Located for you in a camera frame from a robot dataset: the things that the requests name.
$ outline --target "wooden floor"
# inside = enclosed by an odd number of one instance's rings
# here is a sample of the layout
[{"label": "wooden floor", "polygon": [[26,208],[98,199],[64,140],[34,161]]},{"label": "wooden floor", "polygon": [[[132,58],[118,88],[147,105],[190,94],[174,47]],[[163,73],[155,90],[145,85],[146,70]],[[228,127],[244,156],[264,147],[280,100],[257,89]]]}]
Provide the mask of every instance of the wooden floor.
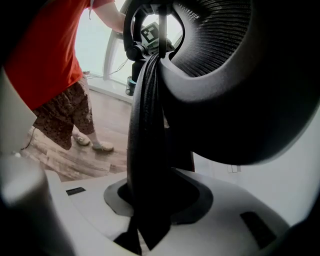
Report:
[{"label": "wooden floor", "polygon": [[90,98],[98,138],[113,143],[114,152],[97,152],[90,145],[78,145],[73,138],[71,149],[64,150],[36,129],[29,147],[20,154],[39,162],[46,170],[55,171],[63,182],[125,172],[131,104],[92,90]]}]

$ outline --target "red shirt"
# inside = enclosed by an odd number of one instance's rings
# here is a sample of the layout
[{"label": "red shirt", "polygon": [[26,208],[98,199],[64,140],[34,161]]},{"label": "red shirt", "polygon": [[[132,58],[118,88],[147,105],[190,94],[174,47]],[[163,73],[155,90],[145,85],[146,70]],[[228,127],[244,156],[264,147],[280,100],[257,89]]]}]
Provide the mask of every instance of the red shirt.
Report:
[{"label": "red shirt", "polygon": [[[93,8],[110,2],[114,0],[94,0]],[[83,76],[75,42],[81,14],[88,7],[90,0],[54,0],[45,6],[5,63],[10,82],[31,110]]]}]

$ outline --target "shorts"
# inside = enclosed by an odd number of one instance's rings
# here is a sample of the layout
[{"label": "shorts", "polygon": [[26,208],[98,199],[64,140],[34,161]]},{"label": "shorts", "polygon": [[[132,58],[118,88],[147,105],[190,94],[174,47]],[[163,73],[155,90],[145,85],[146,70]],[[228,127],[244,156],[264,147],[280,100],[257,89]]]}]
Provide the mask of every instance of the shorts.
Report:
[{"label": "shorts", "polygon": [[37,117],[33,126],[65,150],[71,148],[74,126],[86,135],[95,132],[85,77],[33,110],[33,113]]}]

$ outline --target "cable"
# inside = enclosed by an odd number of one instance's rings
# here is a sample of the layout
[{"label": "cable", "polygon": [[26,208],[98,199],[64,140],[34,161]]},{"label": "cable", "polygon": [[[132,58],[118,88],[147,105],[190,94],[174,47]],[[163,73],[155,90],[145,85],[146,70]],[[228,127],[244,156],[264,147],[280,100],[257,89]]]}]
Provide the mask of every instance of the cable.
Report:
[{"label": "cable", "polygon": [[[114,73],[119,72],[119,71],[125,66],[125,64],[127,63],[127,61],[128,61],[128,58],[117,68],[116,71],[113,71],[113,72],[109,73],[108,76],[110,76],[110,75],[112,75],[112,74],[114,74]],[[101,75],[95,75],[95,74],[90,74],[90,73],[88,73],[88,75],[86,76],[86,79],[87,79],[87,80],[89,80],[89,79],[94,79],[94,78],[103,78],[103,76],[101,76]]]},{"label": "cable", "polygon": [[29,145],[30,145],[30,143],[31,143],[31,141],[32,141],[32,139],[33,139],[33,137],[34,137],[35,129],[36,129],[36,128],[33,128],[33,131],[32,131],[32,134],[31,134],[31,138],[30,138],[30,140],[29,140],[28,145],[26,145],[26,147],[24,147],[24,148],[20,148],[20,150],[25,150],[27,147],[29,147]]}]

